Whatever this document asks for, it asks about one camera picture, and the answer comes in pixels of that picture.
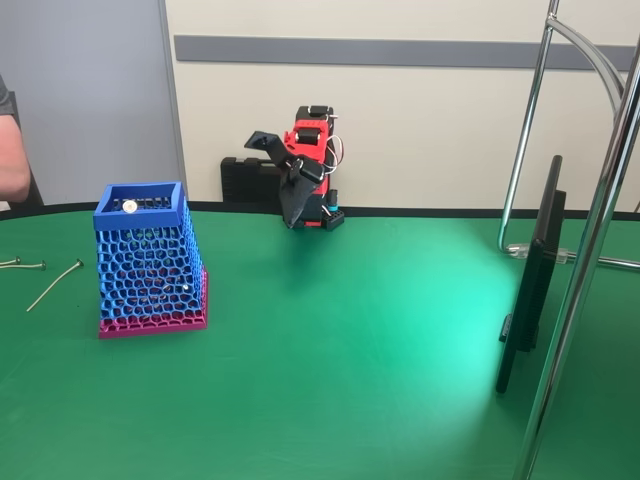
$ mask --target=person's arm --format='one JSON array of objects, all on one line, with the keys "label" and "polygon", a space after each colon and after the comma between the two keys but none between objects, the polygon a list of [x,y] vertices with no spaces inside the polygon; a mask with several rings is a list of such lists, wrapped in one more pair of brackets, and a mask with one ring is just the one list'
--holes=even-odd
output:
[{"label": "person's arm", "polygon": [[0,200],[23,202],[29,195],[31,171],[12,114],[9,91],[0,77]]}]

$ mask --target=black table edge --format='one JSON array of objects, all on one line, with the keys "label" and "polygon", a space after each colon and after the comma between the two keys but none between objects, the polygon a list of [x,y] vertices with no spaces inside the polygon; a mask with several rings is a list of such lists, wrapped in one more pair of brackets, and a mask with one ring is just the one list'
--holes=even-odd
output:
[{"label": "black table edge", "polygon": [[[63,203],[45,205],[28,210],[0,212],[0,220],[34,217],[54,213],[94,211],[97,202]],[[259,213],[279,215],[276,207],[269,204],[230,203],[230,202],[189,202],[189,208],[196,212]],[[500,218],[502,210],[498,208],[394,208],[394,207],[341,207],[347,217],[418,217],[418,218]],[[583,220],[586,210],[567,210],[565,218]],[[514,209],[512,218],[535,219],[536,209]],[[639,221],[640,213],[615,212],[614,220]]]}]

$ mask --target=green table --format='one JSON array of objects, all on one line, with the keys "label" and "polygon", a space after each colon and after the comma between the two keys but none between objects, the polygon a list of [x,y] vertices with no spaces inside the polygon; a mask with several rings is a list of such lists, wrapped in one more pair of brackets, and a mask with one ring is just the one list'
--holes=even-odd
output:
[{"label": "green table", "polygon": [[[0,222],[0,261],[49,265],[0,270],[0,479],[511,478],[570,266],[498,398],[524,266],[496,251],[498,219],[194,222],[209,328],[114,340],[97,339],[91,212]],[[613,222],[604,253],[640,258],[640,223]],[[639,275],[598,270],[534,478],[638,478],[639,304]]]}]

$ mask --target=gray shirt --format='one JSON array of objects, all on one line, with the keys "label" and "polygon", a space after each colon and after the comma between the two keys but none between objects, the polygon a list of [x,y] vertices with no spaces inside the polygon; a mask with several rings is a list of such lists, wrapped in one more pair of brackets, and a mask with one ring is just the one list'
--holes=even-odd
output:
[{"label": "gray shirt", "polygon": [[9,90],[5,87],[0,75],[0,115],[13,115],[13,105],[9,97]]}]

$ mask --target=blue honeycomb basket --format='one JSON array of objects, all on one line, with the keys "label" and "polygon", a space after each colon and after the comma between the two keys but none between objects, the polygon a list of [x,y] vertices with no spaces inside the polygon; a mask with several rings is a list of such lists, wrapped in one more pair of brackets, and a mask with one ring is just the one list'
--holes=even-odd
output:
[{"label": "blue honeycomb basket", "polygon": [[100,338],[207,327],[207,271],[181,183],[109,185],[93,227]]}]

